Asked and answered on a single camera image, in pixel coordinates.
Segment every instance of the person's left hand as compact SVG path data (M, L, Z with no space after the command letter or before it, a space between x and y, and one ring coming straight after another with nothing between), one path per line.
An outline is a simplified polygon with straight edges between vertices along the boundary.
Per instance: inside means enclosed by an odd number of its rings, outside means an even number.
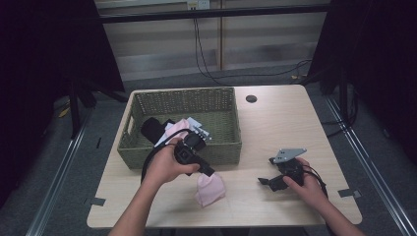
M151 182L156 187L170 182L180 174L194 173L199 168L199 164L183 165L177 162L174 156L175 145L181 141L174 138L169 145L161 149L153 158L147 171L145 182Z

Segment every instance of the pink towel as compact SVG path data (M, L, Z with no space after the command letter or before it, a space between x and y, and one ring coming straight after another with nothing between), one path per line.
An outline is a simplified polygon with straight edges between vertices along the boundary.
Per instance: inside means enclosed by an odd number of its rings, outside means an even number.
M226 196L226 189L223 180L219 175L213 173L210 177L200 175L197 180L197 194L195 199L202 207L207 207Z
M174 134L176 131L182 130L182 129L190 129L190 123L186 119L181 119L177 123L175 123L171 128L165 131L165 134L167 137ZM178 135L172 137L176 138L179 137L181 139L184 139L188 135L188 132L181 132Z

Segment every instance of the wicker basket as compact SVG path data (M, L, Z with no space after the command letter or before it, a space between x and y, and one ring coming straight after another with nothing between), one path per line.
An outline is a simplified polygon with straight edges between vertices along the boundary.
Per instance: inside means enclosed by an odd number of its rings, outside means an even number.
M141 169L153 148L142 124L154 117L161 123L193 117L212 140L198 155L210 165L238 164L242 141L234 88L189 88L133 91L128 118L117 147L130 169Z

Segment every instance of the gray floor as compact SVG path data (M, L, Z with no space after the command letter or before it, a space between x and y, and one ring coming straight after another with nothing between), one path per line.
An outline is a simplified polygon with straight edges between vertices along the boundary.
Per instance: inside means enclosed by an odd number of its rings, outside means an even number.
M212 74L214 76L253 75L283 72L290 68L255 68ZM274 77L235 77L220 81L231 86L286 85L292 83L289 75L294 75L294 73ZM199 74L140 82L131 81L125 84L127 94L134 89L213 86L218 86L218 84ZM306 89L320 120L334 120L328 108L327 99L321 95L318 85L308 85ZM108 233L108 229L91 229L87 226L89 206L85 202L86 199L94 197L125 104L101 94L96 94L96 97L98 104L90 114L83 141L75 154L65 184L43 230L43 235L106 235ZM64 101L65 99L57 101L57 106ZM414 204L415 190L417 189L417 166L404 155L395 140L386 138L383 128L384 126L378 122L378 119L360 102L358 118L353 129L393 194L406 209L406 214L415 223L417 222L417 207ZM331 134L338 130L338 127L324 126L324 129L327 134ZM27 233L69 145L70 117L57 118L55 115L47 131L44 147L33 168L20 188L0 209L0 235L25 235ZM362 197L356 199L363 215L363 221L358 226L367 235L403 235L343 133L329 138L329 142L349 187L362 194ZM328 235L323 226L309 226L306 227L306 230L312 236ZM147 232L148 235L158 235L159 233L157 229ZM168 235L167 230L161 233ZM221 235L219 229L177 229L176 233L177 235ZM302 230L298 228L253 228L250 233L252 236L302 234Z

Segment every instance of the wooden table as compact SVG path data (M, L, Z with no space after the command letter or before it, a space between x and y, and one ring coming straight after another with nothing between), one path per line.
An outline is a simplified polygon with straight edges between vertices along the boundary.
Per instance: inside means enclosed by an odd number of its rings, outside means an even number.
M238 166L214 166L223 178L226 197L201 208L194 200L199 173L179 176L162 186L150 210L147 227L241 227L302 226L323 224L322 218L290 189L272 192L258 177L273 178L277 168L268 162L280 148L306 148L301 157L308 160L327 184L330 201L353 223L362 215L353 197L341 198L338 190L347 183L328 143L315 109L301 86L237 87L236 103L242 137ZM258 101L250 103L247 95ZM88 225L112 227L141 182L141 171L130 170L117 143L125 111L111 149L97 198L104 206L92 206Z

